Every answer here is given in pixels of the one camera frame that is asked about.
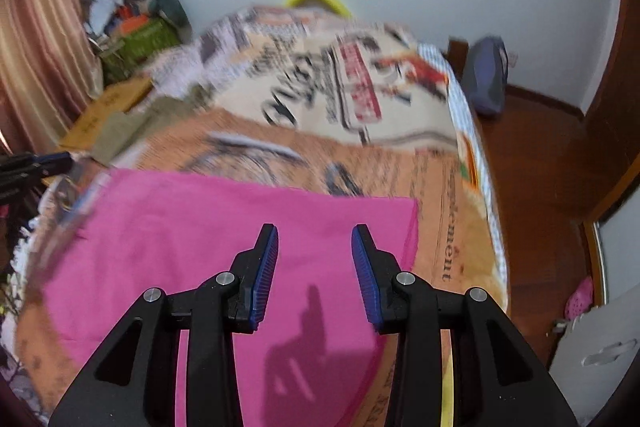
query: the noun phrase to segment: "pile of items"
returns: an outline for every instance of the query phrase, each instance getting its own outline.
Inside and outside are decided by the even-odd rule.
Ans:
[[[104,70],[104,85],[129,78],[159,51],[191,39],[178,0],[96,0],[85,27]]]

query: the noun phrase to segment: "wooden door frame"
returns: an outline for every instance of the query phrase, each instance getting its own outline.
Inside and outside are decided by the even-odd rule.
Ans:
[[[587,239],[593,277],[593,301],[596,306],[607,303],[607,281],[598,229],[634,193],[640,185],[640,155],[636,156],[622,178],[582,222]]]

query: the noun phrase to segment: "wooden baseboard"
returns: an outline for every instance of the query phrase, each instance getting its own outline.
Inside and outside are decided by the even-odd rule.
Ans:
[[[546,105],[547,107],[559,109],[567,114],[574,116],[580,121],[584,120],[584,113],[580,110],[579,107],[575,107],[575,105],[571,105],[570,103],[563,102],[562,100],[558,100],[556,98],[551,98],[546,94],[530,91],[529,89],[525,89],[524,87],[513,86],[512,84],[507,84],[506,93],[510,94],[511,96],[517,96],[525,100],[531,100],[533,102],[541,103],[543,105]]]

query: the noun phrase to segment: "orange object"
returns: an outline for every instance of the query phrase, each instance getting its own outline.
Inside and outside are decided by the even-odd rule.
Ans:
[[[120,19],[125,21],[125,20],[131,19],[133,17],[133,12],[131,11],[131,8],[129,6],[120,6],[116,10],[116,15],[118,17],[120,17]]]
[[[120,23],[120,26],[116,29],[119,36],[124,37],[133,33],[138,28],[142,28],[149,21],[149,17],[146,15],[138,15],[137,17],[131,17]]]
[[[89,151],[100,135],[104,122],[116,111],[126,112],[153,89],[151,78],[134,77],[109,86],[84,110],[80,118],[60,140],[58,150]]]

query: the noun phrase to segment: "bed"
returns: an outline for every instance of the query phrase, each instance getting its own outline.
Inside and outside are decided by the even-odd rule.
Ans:
[[[137,110],[160,96],[185,96],[194,84],[216,93],[212,107],[138,143],[113,166],[199,172],[334,196],[415,198],[413,271],[459,293],[482,286],[507,309],[508,268],[479,130],[449,63],[407,28],[254,6],[215,22],[193,44],[160,55],[145,73],[155,89]],[[290,162],[282,150],[303,161]],[[91,186],[101,169],[80,160],[73,184]],[[50,268],[43,251],[58,227],[56,195],[63,182],[46,192],[33,232],[24,232],[15,251],[14,299],[2,327],[9,352],[2,374],[40,419],[79,370],[39,288]],[[443,341],[449,422],[446,335]],[[394,342],[386,344],[350,425],[382,424]]]

